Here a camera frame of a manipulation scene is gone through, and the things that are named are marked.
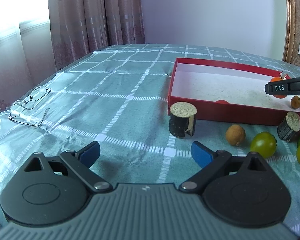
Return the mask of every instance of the red box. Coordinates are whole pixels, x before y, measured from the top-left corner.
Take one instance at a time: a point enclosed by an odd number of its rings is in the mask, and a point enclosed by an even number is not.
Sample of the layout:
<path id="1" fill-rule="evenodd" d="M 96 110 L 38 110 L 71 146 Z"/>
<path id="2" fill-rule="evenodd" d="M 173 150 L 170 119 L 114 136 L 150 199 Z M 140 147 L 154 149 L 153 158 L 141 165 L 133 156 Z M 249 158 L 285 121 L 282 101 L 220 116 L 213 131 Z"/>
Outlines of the red box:
<path id="1" fill-rule="evenodd" d="M 300 116 L 300 108 L 294 110 L 290 105 L 293 96 L 279 99 L 265 93 L 265 85 L 280 76 L 280 71 L 251 65 L 177 58 L 168 92 L 168 114 L 172 104 L 183 101 L 197 108 L 197 119 L 277 126 L 288 111 Z"/>

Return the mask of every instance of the white wall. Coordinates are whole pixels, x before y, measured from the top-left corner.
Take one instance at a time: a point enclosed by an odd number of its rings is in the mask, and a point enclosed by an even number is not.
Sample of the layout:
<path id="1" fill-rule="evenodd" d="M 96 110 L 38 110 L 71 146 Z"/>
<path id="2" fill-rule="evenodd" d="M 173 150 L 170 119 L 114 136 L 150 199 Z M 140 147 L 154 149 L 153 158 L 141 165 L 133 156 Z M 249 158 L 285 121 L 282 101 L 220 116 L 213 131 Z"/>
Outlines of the white wall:
<path id="1" fill-rule="evenodd" d="M 282 60 L 286 0 L 141 0 L 146 43 L 236 49 Z"/>

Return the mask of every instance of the gray gripper housing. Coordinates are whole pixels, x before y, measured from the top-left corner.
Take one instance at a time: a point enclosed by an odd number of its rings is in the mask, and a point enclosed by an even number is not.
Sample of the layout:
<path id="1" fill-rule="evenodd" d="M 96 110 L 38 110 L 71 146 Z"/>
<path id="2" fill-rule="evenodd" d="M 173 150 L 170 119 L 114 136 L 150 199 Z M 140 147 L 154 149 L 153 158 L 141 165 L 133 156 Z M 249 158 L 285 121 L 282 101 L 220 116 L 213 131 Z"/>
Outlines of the gray gripper housing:
<path id="1" fill-rule="evenodd" d="M 239 228 L 213 215 L 199 195 L 173 184 L 118 184 L 95 194 L 87 206 L 64 223 L 30 228 L 10 222 L 0 240 L 296 240 L 279 223 L 267 228 Z"/>

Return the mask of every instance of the metal eyeglass frame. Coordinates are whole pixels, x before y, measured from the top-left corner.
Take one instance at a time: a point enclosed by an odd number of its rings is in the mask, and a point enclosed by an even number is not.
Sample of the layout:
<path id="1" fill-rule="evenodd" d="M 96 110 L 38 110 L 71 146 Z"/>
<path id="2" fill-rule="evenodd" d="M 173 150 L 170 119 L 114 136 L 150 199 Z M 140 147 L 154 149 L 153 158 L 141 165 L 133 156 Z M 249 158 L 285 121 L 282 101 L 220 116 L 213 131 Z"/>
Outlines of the metal eyeglass frame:
<path id="1" fill-rule="evenodd" d="M 32 95 L 32 93 L 34 93 L 35 91 L 37 91 L 38 89 L 41 89 L 41 88 L 45 88 L 46 89 L 46 92 L 45 92 L 45 94 L 42 96 L 42 97 L 40 97 L 40 98 L 38 98 L 37 100 L 33 100 L 33 95 Z M 39 122 L 39 124 L 31 124 L 31 123 L 26 123 L 26 122 L 21 122 L 21 121 L 18 121 L 18 120 L 15 120 L 15 119 L 13 119 L 13 118 L 15 118 L 16 116 L 18 116 L 18 115 L 20 115 L 25 109 L 27 109 L 27 110 L 31 110 L 31 109 L 33 109 L 33 108 L 35 108 L 50 92 L 52 91 L 52 89 L 51 88 L 46 88 L 45 86 L 39 86 L 39 87 L 36 87 L 35 89 L 33 89 L 32 90 L 32 92 L 31 92 L 31 94 L 30 94 L 30 100 L 29 101 L 26 101 L 26 100 L 17 100 L 17 101 L 15 101 L 12 105 L 11 105 L 11 107 L 10 107 L 10 114 L 9 114 L 9 116 L 8 116 L 8 118 L 11 120 L 11 121 L 14 121 L 14 122 L 18 122 L 18 123 L 21 123 L 21 124 L 25 124 L 25 125 L 30 125 L 30 126 L 40 126 L 41 124 L 42 124 L 42 122 L 43 122 L 43 119 L 45 118 L 45 116 L 47 115 L 47 112 L 48 112 L 48 110 L 49 110 L 49 108 L 47 108 L 45 111 L 44 111 L 44 114 L 43 114 L 43 117 L 41 118 L 41 120 L 40 120 L 40 122 Z M 26 104 L 27 103 L 29 103 L 29 102 L 35 102 L 35 104 L 32 106 L 32 107 L 30 107 L 30 108 L 28 108 L 28 107 L 26 107 Z M 14 104 L 16 104 L 16 105 L 18 105 L 18 106 L 21 106 L 22 108 L 23 108 L 23 110 L 21 110 L 21 112 L 19 113 L 19 114 L 17 114 L 17 115 L 15 115 L 15 116 L 11 116 L 11 108 L 12 108 L 12 106 L 14 105 Z"/>

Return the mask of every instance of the cork cylinder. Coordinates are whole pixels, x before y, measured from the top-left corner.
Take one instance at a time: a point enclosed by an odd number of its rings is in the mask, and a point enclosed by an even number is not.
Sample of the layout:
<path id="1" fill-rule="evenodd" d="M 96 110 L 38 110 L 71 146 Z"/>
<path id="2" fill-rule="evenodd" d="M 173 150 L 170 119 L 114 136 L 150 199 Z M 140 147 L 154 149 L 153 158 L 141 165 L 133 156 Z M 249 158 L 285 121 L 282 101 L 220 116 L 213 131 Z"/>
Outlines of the cork cylinder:
<path id="1" fill-rule="evenodd" d="M 300 131 L 300 116 L 295 112 L 288 112 L 278 125 L 278 137 L 283 141 L 293 141 Z"/>
<path id="2" fill-rule="evenodd" d="M 177 102 L 170 107 L 169 131 L 177 138 L 184 138 L 186 133 L 194 135 L 197 108 L 186 102 Z"/>

